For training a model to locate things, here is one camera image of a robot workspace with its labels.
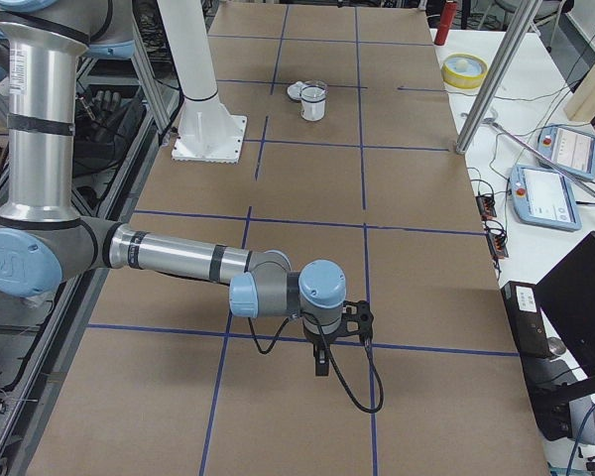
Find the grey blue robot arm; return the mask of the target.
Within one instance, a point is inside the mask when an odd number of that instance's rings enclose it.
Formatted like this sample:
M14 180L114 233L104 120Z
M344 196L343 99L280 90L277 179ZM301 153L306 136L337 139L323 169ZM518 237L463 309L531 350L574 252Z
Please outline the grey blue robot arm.
M9 192L0 207L0 291L36 296L97 268L153 270L229 289L236 316L301 318L315 370L336 364L347 331L341 268L317 260L294 271L281 252L254 252L135 231L79 214L71 203L76 71L80 57L135 50L128 1L0 1L9 42Z

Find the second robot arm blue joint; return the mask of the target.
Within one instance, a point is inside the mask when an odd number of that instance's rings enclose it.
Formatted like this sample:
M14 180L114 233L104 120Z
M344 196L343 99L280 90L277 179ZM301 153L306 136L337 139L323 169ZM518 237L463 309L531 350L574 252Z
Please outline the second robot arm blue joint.
M96 60L129 60L135 51L135 41L91 44L83 54Z

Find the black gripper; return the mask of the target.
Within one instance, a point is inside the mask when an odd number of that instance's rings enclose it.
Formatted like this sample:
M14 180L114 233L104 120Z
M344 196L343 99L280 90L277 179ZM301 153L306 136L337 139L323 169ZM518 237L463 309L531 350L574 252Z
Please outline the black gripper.
M316 376L327 375L327 353L324 350L324 346L329 347L336 339L337 333L324 333L323 335L318 332L311 332L308 329L303 331L304 337L312 344L313 347L313 358L314 368Z

